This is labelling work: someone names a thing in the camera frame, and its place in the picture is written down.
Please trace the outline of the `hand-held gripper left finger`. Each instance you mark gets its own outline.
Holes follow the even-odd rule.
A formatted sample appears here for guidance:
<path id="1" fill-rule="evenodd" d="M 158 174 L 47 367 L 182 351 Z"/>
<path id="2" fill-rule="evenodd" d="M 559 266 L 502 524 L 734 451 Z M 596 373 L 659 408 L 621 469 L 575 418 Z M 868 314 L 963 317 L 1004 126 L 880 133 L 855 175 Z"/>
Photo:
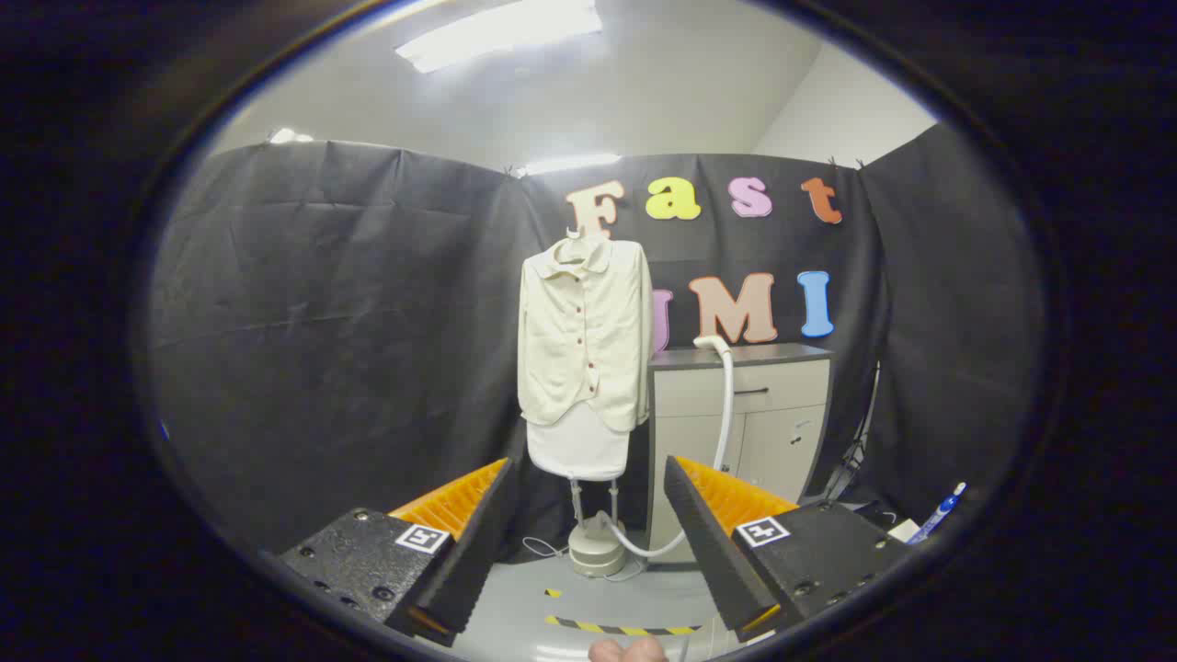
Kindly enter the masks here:
<path id="1" fill-rule="evenodd" d="M 516 462 L 506 457 L 388 512 L 351 508 L 279 558 L 350 611 L 453 646 L 514 510 Z"/>

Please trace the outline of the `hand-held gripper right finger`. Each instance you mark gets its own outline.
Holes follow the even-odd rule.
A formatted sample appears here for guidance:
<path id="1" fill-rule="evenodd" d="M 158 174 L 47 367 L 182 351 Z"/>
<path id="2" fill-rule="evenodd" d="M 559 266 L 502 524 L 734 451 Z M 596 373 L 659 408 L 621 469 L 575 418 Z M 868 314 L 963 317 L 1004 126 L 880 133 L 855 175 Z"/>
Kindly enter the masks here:
<path id="1" fill-rule="evenodd" d="M 842 604 L 913 550 L 842 504 L 796 507 L 685 457 L 666 458 L 663 486 L 724 625 L 742 642 Z"/>

